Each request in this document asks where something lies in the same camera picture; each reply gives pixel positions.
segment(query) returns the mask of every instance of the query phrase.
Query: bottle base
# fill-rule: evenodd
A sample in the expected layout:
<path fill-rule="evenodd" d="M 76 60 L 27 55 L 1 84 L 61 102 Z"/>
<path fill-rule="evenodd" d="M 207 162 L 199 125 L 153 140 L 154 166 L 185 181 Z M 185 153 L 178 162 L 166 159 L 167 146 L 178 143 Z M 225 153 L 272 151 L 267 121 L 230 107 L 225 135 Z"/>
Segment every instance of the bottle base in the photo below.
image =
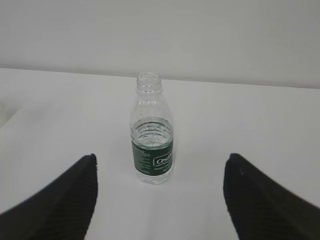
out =
<path fill-rule="evenodd" d="M 173 166 L 166 173 L 159 176 L 149 176 L 149 175 L 143 174 L 138 170 L 136 170 L 136 176 L 140 181 L 144 183 L 159 185 L 167 181 L 171 177 L 172 172 L 173 172 Z"/>

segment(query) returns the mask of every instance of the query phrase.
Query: clear plastic bottle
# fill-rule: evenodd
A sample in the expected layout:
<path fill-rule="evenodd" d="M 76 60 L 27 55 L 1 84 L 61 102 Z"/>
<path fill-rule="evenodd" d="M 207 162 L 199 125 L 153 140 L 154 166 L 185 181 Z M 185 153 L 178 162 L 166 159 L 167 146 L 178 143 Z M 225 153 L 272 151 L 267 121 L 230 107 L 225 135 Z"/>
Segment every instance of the clear plastic bottle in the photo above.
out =
<path fill-rule="evenodd" d="M 162 91 L 158 73 L 140 73 L 130 118 L 137 177 L 155 185 L 168 180 L 173 171 L 173 118 Z"/>

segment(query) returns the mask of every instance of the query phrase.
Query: white table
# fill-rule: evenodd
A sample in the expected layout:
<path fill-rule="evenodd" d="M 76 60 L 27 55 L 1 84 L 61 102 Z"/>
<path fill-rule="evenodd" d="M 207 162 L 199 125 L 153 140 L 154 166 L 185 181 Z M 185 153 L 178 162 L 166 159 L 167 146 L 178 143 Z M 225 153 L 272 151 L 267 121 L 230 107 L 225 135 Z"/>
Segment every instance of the white table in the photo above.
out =
<path fill-rule="evenodd" d="M 175 118 L 171 179 L 135 176 L 135 79 L 0 69 L 0 212 L 95 153 L 99 194 L 88 240 L 236 240 L 224 166 L 240 153 L 320 206 L 320 90 L 163 80 Z"/>

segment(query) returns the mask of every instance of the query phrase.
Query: green label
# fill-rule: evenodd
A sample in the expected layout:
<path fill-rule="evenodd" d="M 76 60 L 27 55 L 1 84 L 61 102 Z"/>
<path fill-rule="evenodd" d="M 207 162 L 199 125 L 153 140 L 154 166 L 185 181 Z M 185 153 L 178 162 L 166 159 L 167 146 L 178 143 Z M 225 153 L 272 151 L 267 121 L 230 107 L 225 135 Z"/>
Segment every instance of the green label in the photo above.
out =
<path fill-rule="evenodd" d="M 158 176 L 165 174 L 172 166 L 174 142 L 162 149 L 144 149 L 132 142 L 135 168 L 146 175 Z"/>

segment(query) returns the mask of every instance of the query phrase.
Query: ribbed rubber pad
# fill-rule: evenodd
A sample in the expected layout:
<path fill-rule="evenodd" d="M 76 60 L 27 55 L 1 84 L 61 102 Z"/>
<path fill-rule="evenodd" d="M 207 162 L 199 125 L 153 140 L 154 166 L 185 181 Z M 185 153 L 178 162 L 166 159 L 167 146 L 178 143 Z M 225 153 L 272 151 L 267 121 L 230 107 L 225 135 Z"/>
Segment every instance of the ribbed rubber pad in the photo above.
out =
<path fill-rule="evenodd" d="M 320 209 L 238 154 L 225 165 L 223 193 L 240 240 L 320 240 Z"/>
<path fill-rule="evenodd" d="M 97 159 L 92 154 L 0 215 L 0 240 L 83 240 L 97 196 Z"/>

